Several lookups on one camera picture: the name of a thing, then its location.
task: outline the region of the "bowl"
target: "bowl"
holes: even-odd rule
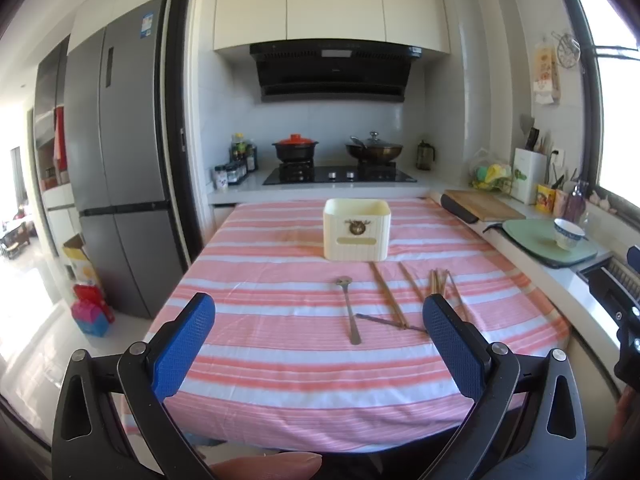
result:
[[[573,249],[586,236],[584,229],[563,218],[556,218],[554,227],[556,229],[556,244],[565,251]]]

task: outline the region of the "black glass cooktop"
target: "black glass cooktop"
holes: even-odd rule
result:
[[[288,162],[273,170],[263,185],[331,182],[416,182],[395,163],[359,166],[314,166],[311,161]]]

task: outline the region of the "gray refrigerator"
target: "gray refrigerator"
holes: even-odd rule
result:
[[[165,0],[109,23],[68,54],[65,144],[86,252],[110,304],[153,317],[186,270],[159,119]]]

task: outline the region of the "black window frame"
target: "black window frame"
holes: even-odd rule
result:
[[[589,193],[595,190],[600,197],[608,196],[612,208],[617,210],[616,216],[640,229],[640,207],[635,206],[624,197],[603,188],[598,184],[600,179],[600,162],[604,136],[604,108],[602,105],[602,86],[600,84],[599,57],[614,57],[633,60],[620,54],[598,54],[598,48],[611,48],[609,45],[594,44],[587,15],[580,0],[564,0],[575,38],[580,43],[580,66],[582,67],[582,88],[584,91],[584,149],[582,152],[582,171],[580,179],[589,183]]]

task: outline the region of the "pink and white tablecloth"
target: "pink and white tablecloth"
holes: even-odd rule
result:
[[[545,355],[568,323],[518,269],[431,200],[391,200],[389,256],[379,264],[408,320],[431,269],[449,269],[446,298],[488,341]],[[324,202],[239,205],[154,321],[147,339],[196,292],[216,322],[180,391],[165,400],[185,432],[280,449],[364,452],[423,438],[464,419],[462,397],[429,337],[358,320],[349,342],[338,276],[353,278],[354,311],[392,318],[368,263],[322,257]],[[127,417],[132,425],[132,417]]]

